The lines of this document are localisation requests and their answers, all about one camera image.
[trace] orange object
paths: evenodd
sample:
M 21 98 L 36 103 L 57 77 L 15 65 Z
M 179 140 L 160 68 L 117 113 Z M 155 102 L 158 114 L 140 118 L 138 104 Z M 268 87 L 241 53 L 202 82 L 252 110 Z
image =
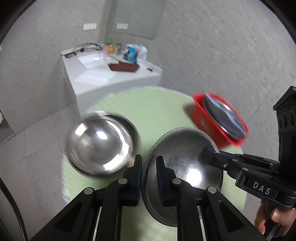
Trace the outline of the orange object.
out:
M 223 98 L 216 94 L 209 94 L 212 98 L 218 99 L 222 101 L 224 104 L 229 106 L 236 114 L 237 112 L 228 104 Z M 202 130 L 203 132 L 207 133 L 213 141 L 216 143 L 217 147 L 219 149 L 228 146 L 228 145 L 234 145 L 234 146 L 240 146 L 242 145 L 246 138 L 241 140 L 235 140 L 232 137 L 230 137 L 227 133 L 225 133 L 209 116 L 207 111 L 204 109 L 202 104 L 202 99 L 204 98 L 205 94 L 195 94 L 193 95 L 193 100 L 195 102 L 195 107 L 191 113 L 191 119 L 196 124 L 196 126 Z M 247 127 L 246 123 L 242 120 L 242 118 L 237 114 L 238 118 L 244 125 L 246 129 L 247 135 L 249 134 L 249 128 Z
M 115 51 L 115 46 L 114 45 L 110 44 L 110 45 L 106 46 L 106 52 L 107 53 L 114 53 L 114 51 Z

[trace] metal bowl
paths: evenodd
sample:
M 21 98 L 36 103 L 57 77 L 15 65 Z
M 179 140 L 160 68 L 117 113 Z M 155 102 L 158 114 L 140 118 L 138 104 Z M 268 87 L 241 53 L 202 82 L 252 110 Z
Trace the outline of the metal bowl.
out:
M 247 136 L 244 124 L 228 105 L 209 94 L 205 94 L 202 104 L 211 119 L 230 137 L 241 140 Z
M 67 155 L 78 170 L 98 176 L 111 174 L 134 158 L 138 134 L 121 116 L 95 111 L 69 133 Z
M 144 163 L 141 192 L 146 209 L 155 220 L 167 226 L 177 226 L 176 207 L 163 207 L 160 203 L 156 157 L 163 156 L 165 166 L 192 186 L 202 189 L 214 186 L 221 190 L 223 171 L 201 161 L 200 153 L 207 148 L 219 152 L 206 133 L 191 127 L 171 130 L 154 144 Z

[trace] gray floor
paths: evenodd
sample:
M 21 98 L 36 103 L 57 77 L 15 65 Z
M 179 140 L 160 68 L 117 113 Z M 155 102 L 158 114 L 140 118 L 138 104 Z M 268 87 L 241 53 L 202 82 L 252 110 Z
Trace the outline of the gray floor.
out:
M 0 176 L 21 211 L 29 238 L 66 205 L 62 198 L 62 150 L 69 127 L 79 118 L 73 105 L 29 126 L 0 147 Z M 0 212 L 8 228 L 15 230 L 15 222 L 5 215 Z M 18 241 L 19 234 L 14 235 Z

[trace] green tablecloth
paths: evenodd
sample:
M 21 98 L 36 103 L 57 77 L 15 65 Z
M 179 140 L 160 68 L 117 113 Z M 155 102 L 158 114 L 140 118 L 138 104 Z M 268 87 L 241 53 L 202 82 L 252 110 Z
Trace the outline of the green tablecloth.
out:
M 140 138 L 139 154 L 145 160 L 154 143 L 168 131 L 181 126 L 196 127 L 187 114 L 194 105 L 191 97 L 160 87 L 143 87 L 108 95 L 89 108 L 89 112 L 104 110 L 120 114 L 137 128 Z M 224 151 L 241 153 L 239 147 L 229 146 Z M 63 180 L 69 199 L 72 200 L 85 187 L 100 189 L 120 178 L 122 173 L 107 177 L 84 176 L 75 171 L 69 162 L 63 162 Z M 221 192 L 240 211 L 244 208 L 246 192 L 237 188 L 235 180 L 224 172 Z M 176 240 L 177 228 L 167 227 L 154 220 L 146 210 L 143 200 L 138 207 L 124 207 L 121 240 Z

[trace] human hand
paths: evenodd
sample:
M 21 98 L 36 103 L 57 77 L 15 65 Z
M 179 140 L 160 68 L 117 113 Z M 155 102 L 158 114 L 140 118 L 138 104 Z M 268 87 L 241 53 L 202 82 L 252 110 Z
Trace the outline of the human hand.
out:
M 254 226 L 262 235 L 265 233 L 265 222 L 267 220 L 267 217 L 265 216 L 265 205 L 266 203 L 261 200 L 261 205 L 258 209 L 254 223 Z M 280 208 L 275 208 L 272 210 L 270 218 L 274 223 L 279 223 L 281 225 L 279 231 L 274 237 L 284 236 L 287 234 L 296 219 L 296 209 L 282 210 Z

